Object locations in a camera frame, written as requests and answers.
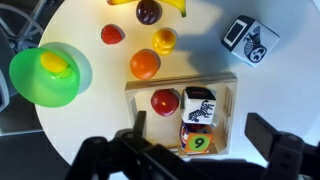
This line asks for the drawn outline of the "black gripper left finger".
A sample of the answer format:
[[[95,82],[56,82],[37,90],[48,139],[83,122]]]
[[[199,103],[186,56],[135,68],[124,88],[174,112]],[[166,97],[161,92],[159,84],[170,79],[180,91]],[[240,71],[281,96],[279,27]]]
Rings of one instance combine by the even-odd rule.
[[[146,112],[139,111],[136,115],[133,130],[141,136],[144,135],[145,122],[146,122]]]

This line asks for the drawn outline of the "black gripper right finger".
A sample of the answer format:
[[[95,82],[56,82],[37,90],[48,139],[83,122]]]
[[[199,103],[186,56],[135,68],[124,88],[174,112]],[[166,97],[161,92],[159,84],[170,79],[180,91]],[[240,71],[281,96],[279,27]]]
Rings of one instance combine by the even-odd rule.
[[[274,145],[280,139],[280,132],[258,113],[248,113],[245,135],[265,160],[272,154]]]

